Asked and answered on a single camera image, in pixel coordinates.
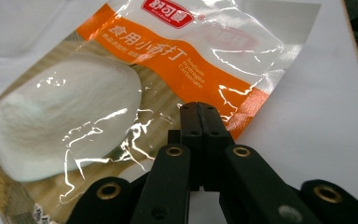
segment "circular hole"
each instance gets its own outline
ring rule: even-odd
[[[283,204],[279,206],[278,212],[281,217],[290,223],[301,223],[303,217],[294,207]]]
[[[166,150],[167,154],[170,156],[180,156],[183,153],[183,150],[179,147],[170,147]]]
[[[106,183],[97,190],[97,196],[101,200],[110,200],[116,198],[120,193],[120,185],[116,182]]]
[[[313,189],[313,192],[322,200],[329,203],[340,203],[342,196],[333,188],[326,185],[318,185]]]
[[[193,131],[193,132],[190,132],[192,135],[200,135],[200,133],[199,132],[197,132],[197,131]]]
[[[163,206],[154,207],[151,211],[151,215],[155,220],[162,220],[168,215],[168,210]]]
[[[234,152],[235,155],[239,157],[248,157],[251,155],[251,151],[245,147],[234,147],[232,151]]]

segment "white table surface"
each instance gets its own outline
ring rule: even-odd
[[[294,1],[322,6],[298,58],[237,143],[256,149],[295,188],[324,179],[358,199],[358,52],[345,6]],[[102,3],[68,1],[48,38],[21,59],[0,60],[0,93]],[[225,223],[216,194],[192,193],[189,223]]]

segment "white bun image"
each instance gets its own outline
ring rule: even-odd
[[[127,65],[73,54],[0,100],[0,166],[14,180],[34,181],[90,164],[76,160],[118,146],[141,98]]]

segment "orange package label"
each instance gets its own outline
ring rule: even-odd
[[[184,102],[215,106],[234,138],[268,98],[251,84],[208,63],[185,41],[159,36],[116,14],[108,5],[77,32],[86,40],[98,41],[123,61],[152,69]]]

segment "transparent plastic packaging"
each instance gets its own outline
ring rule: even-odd
[[[278,28],[269,19],[274,8],[282,13]],[[0,118],[12,116],[2,105],[21,98],[21,104],[8,104],[20,110],[16,122],[0,119],[0,194],[16,192],[1,197],[1,213],[11,223],[21,216],[64,223],[93,182],[106,176],[132,181],[148,171],[168,130],[180,129],[179,107],[187,102],[215,106],[238,137],[300,52],[317,11],[315,5],[271,1],[109,2],[76,30],[85,42],[63,41],[0,97]],[[288,27],[289,19],[302,29]],[[124,66],[131,72],[122,74],[137,78],[105,81],[98,64],[113,67],[105,75]],[[81,87],[66,89],[71,82]],[[38,85],[54,94],[29,90],[37,92]],[[121,125],[99,126],[100,120],[122,121],[130,111]],[[78,146],[84,153],[76,153]],[[28,173],[11,173],[21,169]]]

